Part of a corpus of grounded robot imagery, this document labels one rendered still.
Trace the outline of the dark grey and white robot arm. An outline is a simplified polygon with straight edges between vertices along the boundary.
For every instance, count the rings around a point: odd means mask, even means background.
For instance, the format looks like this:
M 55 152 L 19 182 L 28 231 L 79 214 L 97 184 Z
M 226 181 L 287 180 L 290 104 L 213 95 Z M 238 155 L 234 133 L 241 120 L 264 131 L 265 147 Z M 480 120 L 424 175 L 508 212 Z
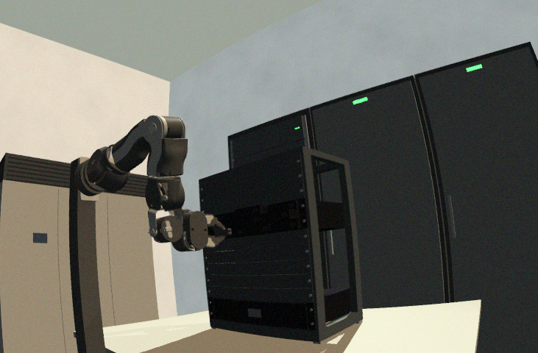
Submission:
M 146 172 L 150 177 L 145 192 L 148 233 L 158 243 L 178 241 L 183 235 L 185 201 L 180 175 L 187 152 L 188 139 L 181 118 L 160 115 L 144 118 L 117 143 L 97 149 L 91 158 L 78 158 L 74 181 L 79 200 L 97 202 L 103 190 L 115 193 L 122 189 L 130 171 L 149 154 Z M 172 215 L 156 218 L 160 210 Z

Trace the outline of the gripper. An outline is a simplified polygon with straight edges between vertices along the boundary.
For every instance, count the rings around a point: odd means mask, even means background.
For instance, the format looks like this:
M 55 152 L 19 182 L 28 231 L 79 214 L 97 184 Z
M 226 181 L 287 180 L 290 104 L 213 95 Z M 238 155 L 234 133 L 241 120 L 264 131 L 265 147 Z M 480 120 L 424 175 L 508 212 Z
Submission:
M 215 237 L 208 235 L 208 227 L 213 229 Z M 183 235 L 181 239 L 171 243 L 179 252 L 199 251 L 219 245 L 227 235 L 232 235 L 231 231 L 232 229 L 225 229 L 213 214 L 184 209 Z

